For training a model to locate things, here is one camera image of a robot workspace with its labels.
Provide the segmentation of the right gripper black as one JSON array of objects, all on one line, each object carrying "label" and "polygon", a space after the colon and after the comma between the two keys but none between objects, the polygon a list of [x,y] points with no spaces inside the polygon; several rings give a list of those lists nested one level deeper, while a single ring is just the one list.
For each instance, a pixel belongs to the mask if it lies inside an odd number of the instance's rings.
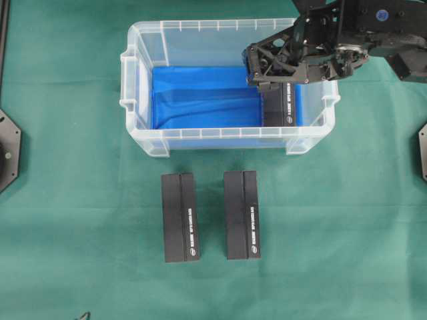
[{"label": "right gripper black", "polygon": [[281,83],[305,85],[353,75],[368,61],[368,52],[339,45],[340,31],[338,14],[306,13],[291,27],[248,45],[242,53],[248,85],[267,93]]}]

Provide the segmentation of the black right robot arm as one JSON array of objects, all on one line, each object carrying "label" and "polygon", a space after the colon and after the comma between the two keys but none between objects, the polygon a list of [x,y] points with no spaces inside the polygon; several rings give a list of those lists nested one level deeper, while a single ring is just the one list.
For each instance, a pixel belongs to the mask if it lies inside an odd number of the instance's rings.
[{"label": "black right robot arm", "polygon": [[259,91],[281,83],[351,77],[370,57],[387,61],[399,80],[426,82],[425,1],[294,1],[291,27],[243,51],[247,82]]}]

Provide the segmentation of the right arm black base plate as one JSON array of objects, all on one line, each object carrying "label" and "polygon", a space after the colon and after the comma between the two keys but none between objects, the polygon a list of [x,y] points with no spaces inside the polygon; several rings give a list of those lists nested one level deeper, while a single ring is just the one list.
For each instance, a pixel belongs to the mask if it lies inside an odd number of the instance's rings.
[{"label": "right arm black base plate", "polygon": [[418,132],[422,178],[427,181],[427,123]]}]

